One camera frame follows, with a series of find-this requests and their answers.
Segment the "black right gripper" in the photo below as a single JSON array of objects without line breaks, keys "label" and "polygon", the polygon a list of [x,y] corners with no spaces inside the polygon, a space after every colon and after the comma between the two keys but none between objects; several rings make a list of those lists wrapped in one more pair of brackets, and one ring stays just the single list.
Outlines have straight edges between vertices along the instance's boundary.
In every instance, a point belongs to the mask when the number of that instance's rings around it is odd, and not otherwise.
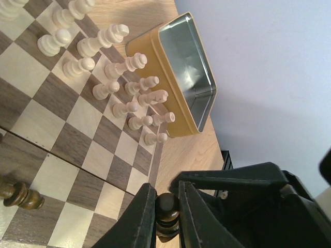
[{"label": "black right gripper", "polygon": [[[230,170],[182,171],[169,191],[179,196],[179,182],[197,189],[247,190],[225,199],[200,191],[215,218],[244,247],[330,247],[330,220],[294,174],[272,162]],[[255,190],[276,191],[241,211]]]}]

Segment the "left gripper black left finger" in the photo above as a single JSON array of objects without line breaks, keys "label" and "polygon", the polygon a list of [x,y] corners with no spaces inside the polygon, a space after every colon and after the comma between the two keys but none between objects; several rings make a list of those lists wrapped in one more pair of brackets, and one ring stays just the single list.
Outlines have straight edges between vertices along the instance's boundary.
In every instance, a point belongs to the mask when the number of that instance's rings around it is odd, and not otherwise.
[{"label": "left gripper black left finger", "polygon": [[114,226],[93,247],[155,247],[157,191],[144,183]]}]

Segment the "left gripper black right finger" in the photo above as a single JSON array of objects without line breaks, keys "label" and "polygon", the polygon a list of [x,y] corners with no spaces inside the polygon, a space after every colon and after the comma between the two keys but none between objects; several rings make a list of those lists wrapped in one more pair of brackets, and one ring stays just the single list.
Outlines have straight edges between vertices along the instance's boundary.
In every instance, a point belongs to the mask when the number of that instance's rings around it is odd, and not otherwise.
[{"label": "left gripper black right finger", "polygon": [[190,182],[179,182],[179,246],[243,247],[219,223]]}]

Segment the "dark pawn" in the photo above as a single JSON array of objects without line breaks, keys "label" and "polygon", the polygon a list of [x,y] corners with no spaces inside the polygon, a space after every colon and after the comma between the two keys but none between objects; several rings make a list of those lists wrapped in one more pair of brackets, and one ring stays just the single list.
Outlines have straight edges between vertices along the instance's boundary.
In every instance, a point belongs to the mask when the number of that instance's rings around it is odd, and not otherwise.
[{"label": "dark pawn", "polygon": [[162,193],[155,200],[156,232],[171,239],[179,233],[179,199],[172,193]]}]

